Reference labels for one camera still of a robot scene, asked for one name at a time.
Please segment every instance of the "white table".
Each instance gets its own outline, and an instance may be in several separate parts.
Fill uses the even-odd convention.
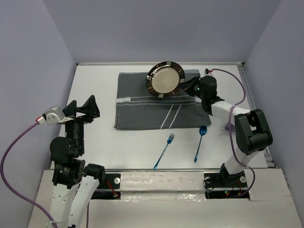
[[[173,143],[162,158],[159,169],[220,168],[232,154],[226,122],[211,116],[211,126],[203,136],[199,159],[194,156],[200,140],[198,129],[164,129],[148,131],[119,131],[114,128],[117,80],[120,72],[148,72],[154,64],[147,65],[101,65],[78,66],[68,102],[77,100],[82,106],[90,95],[95,95],[100,110],[100,118],[85,125],[86,163],[101,164],[106,169],[152,169],[158,160],[170,133],[175,134]],[[240,78],[237,66],[182,65],[184,69],[198,69],[203,74],[205,68],[221,68]],[[218,95],[230,103],[242,99],[242,89],[228,74],[214,72],[218,81]],[[249,108],[246,100],[240,105]],[[266,168],[261,152],[250,163],[255,168]]]
[[[277,169],[257,169],[256,182],[247,199],[204,199],[204,188],[198,180],[203,173],[176,172],[187,177],[189,190],[198,194],[177,192],[183,182],[159,182],[163,194],[122,193],[121,200],[91,200],[89,227],[107,228],[301,228],[293,200],[283,173]],[[245,170],[248,184],[252,182],[250,170]],[[172,172],[163,172],[162,179],[172,178]],[[49,210],[52,201],[53,171],[44,171],[36,202]],[[129,173],[122,173],[121,184],[128,181]],[[143,181],[134,174],[134,190],[140,183],[142,188],[153,189],[159,176],[151,172],[151,179]],[[36,207],[28,228],[45,227],[47,217]],[[86,227],[84,215],[80,228]]]

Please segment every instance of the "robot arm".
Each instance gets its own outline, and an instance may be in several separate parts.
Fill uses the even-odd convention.
[[[206,69],[205,76],[196,76],[179,86],[190,96],[197,96],[202,101],[203,110],[228,122],[229,113],[234,106],[217,96],[217,81]],[[221,172],[225,179],[240,174],[244,171],[244,166],[267,146],[272,144],[272,135],[269,130],[267,120],[262,110],[248,110],[234,107],[232,111],[231,124],[235,125],[237,148],[236,160],[232,155],[230,159],[221,167]]]
[[[82,107],[77,107],[76,101],[72,101],[63,110],[57,106],[46,110],[36,120],[39,124],[65,124],[65,137],[57,137],[50,144],[51,161],[55,164],[50,215],[59,228],[77,228],[80,225],[95,189],[105,180],[103,166],[89,164],[85,167],[85,161],[77,159],[85,153],[84,124],[99,116],[92,95]],[[54,226],[48,221],[46,227]]]
[[[81,179],[80,187],[74,198],[68,227],[77,228],[86,207],[99,184],[105,180],[105,168],[101,165],[88,164],[84,169],[84,176]]]

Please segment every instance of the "lavender wall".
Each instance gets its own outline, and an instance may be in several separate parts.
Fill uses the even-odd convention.
[[[245,64],[258,108],[274,137],[271,154],[285,169],[304,226],[304,1],[282,0]]]
[[[10,142],[54,105],[67,102],[75,63],[41,0],[0,0],[0,156]],[[58,127],[37,126],[8,155],[12,186],[36,198]],[[0,226],[27,227],[32,206],[0,181]]]
[[[77,63],[246,61],[280,0],[43,0]]]

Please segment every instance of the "purple cable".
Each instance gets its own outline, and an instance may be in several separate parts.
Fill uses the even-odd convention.
[[[233,109],[235,108],[236,105],[239,105],[240,103],[244,102],[244,100],[246,98],[246,91],[245,91],[245,88],[244,88],[242,82],[233,73],[230,73],[229,71],[222,70],[222,69],[213,69],[213,70],[222,71],[222,72],[225,72],[225,73],[233,76],[238,81],[238,83],[241,85],[241,87],[243,89],[243,94],[244,94],[243,99],[240,102],[235,103],[234,106],[231,107],[230,112],[229,112],[229,119],[228,119],[229,138],[230,138],[230,144],[231,144],[231,149],[232,149],[233,157],[235,158],[235,160],[237,161],[237,163],[239,163],[240,165],[244,166],[245,168],[248,167],[252,171],[252,174],[253,174],[252,183],[249,186],[249,188],[246,191],[244,191],[242,194],[236,196],[236,197],[241,197],[241,196],[247,194],[250,191],[250,189],[252,188],[253,184],[256,181],[256,173],[255,173],[255,171],[250,166],[241,163],[239,161],[239,159],[237,158],[236,151],[235,151],[234,145],[233,145],[233,139],[232,139],[232,129],[231,129],[232,112],[233,112]]]
[[[37,204],[35,201],[27,198],[26,196],[20,194],[19,192],[17,192],[9,183],[8,181],[6,180],[5,176],[4,176],[4,161],[5,161],[5,158],[7,157],[8,153],[10,152],[11,148],[13,147],[13,145],[15,145],[15,143],[22,138],[22,136],[24,136],[27,132],[29,132],[32,128],[34,128],[35,126],[37,126],[39,123],[38,122],[35,122],[33,125],[31,125],[28,129],[26,129],[24,132],[22,132],[10,145],[9,147],[6,149],[2,159],[1,159],[1,163],[0,163],[0,175],[1,175],[1,178],[4,182],[4,184],[6,185],[6,187],[8,187],[8,189],[10,191],[12,191],[15,195],[17,195],[18,197],[22,198],[23,200],[29,202],[30,204],[38,207],[40,210],[42,210],[43,213],[45,213],[45,215],[48,217],[48,219],[50,221],[54,221],[52,216],[47,212],[47,210],[45,210],[41,205]],[[57,224],[56,223],[53,223],[52,224],[55,228],[58,228]]]

